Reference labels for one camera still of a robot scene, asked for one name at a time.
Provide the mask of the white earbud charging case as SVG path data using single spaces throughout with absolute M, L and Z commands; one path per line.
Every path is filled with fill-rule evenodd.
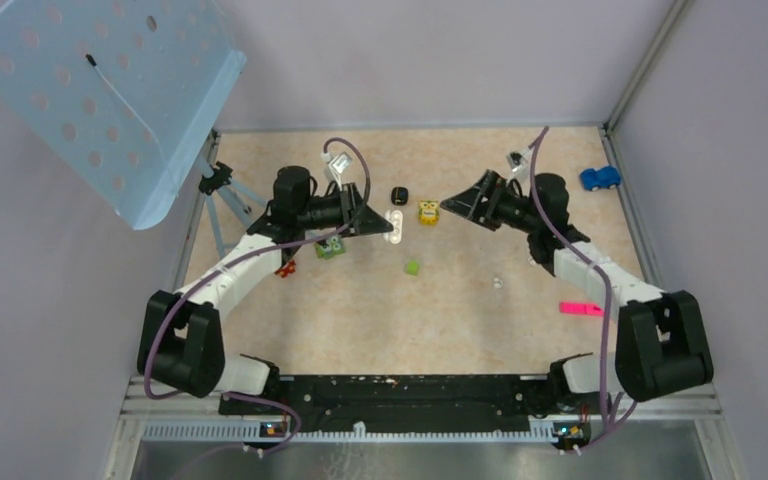
M 383 238 L 390 244 L 397 245 L 402 241 L 404 214 L 401 210 L 388 210 L 385 213 L 385 219 L 390 223 L 392 229 L 382 234 Z

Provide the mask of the black earbud charging case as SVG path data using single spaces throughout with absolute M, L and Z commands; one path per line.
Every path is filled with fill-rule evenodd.
M 396 186 L 391 190 L 390 201 L 394 206 L 403 206 L 409 202 L 409 190 L 403 186 Z

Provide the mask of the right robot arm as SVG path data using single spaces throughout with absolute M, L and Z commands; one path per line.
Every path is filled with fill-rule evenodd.
M 624 393 L 638 402 L 712 382 L 714 365 L 698 300 L 646 283 L 602 254 L 569 220 L 565 180 L 534 177 L 524 191 L 488 170 L 473 186 L 444 199 L 443 210 L 488 230 L 527 235 L 534 262 L 579 288 L 616 324 L 606 354 L 557 361 L 546 385 L 549 404 L 572 412 L 587 393 Z

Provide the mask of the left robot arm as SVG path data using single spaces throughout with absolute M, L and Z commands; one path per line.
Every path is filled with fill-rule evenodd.
M 330 183 L 318 195 L 308 169 L 281 168 L 266 211 L 218 264 L 176 292 L 159 290 L 149 298 L 138 373 L 194 397 L 239 392 L 255 412 L 274 410 L 281 388 L 269 379 L 270 364 L 226 353 L 222 323 L 258 283 L 288 266 L 315 230 L 327 240 L 395 228 L 366 204 L 355 184 Z

